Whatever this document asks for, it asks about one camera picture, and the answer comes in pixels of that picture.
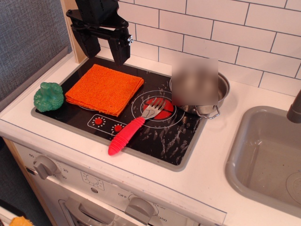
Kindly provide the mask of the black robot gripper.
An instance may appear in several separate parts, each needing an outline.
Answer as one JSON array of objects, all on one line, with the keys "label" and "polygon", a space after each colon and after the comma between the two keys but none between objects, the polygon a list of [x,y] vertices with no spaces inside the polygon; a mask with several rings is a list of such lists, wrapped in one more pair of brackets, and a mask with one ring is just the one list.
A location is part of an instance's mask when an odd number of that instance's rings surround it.
[{"label": "black robot gripper", "polygon": [[88,58],[95,57],[101,47],[98,38],[108,40],[117,66],[130,58],[133,37],[128,22],[118,15],[117,0],[77,0],[78,9],[69,9],[73,35]]}]

